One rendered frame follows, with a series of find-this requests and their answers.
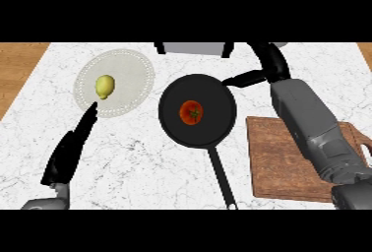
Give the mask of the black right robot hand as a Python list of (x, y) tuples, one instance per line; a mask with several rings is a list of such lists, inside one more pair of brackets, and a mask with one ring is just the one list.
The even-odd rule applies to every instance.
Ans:
[(274, 83), (289, 79), (289, 67), (277, 46), (271, 42), (249, 42), (248, 45), (258, 58), (261, 69), (227, 78), (223, 80), (223, 85), (245, 88), (264, 81)]

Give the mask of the black frying pan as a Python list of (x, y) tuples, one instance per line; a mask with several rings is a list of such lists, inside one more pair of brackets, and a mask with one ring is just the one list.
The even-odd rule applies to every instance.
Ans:
[(232, 131), (234, 118), (233, 94), (217, 78), (192, 74), (168, 85), (158, 104), (161, 128), (177, 144), (208, 151), (229, 210), (236, 210), (237, 206), (217, 144)]

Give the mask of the red tomato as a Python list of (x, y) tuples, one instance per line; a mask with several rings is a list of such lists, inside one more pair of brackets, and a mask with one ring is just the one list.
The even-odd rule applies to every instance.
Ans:
[(178, 116), (186, 125), (196, 125), (203, 117), (203, 107), (196, 100), (186, 100), (180, 106)]

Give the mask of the brown wooden cutting board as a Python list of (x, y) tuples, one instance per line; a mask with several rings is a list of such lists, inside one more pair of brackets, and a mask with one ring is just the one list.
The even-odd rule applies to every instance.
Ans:
[(325, 182), (280, 118), (248, 116), (246, 141), (252, 195), (257, 198), (330, 202)]

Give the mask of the yellow-green lemon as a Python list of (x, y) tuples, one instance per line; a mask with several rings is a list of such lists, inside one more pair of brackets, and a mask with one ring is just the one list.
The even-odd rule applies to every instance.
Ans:
[(96, 80), (96, 95), (100, 99), (106, 99), (115, 89), (115, 79), (109, 75), (103, 75)]

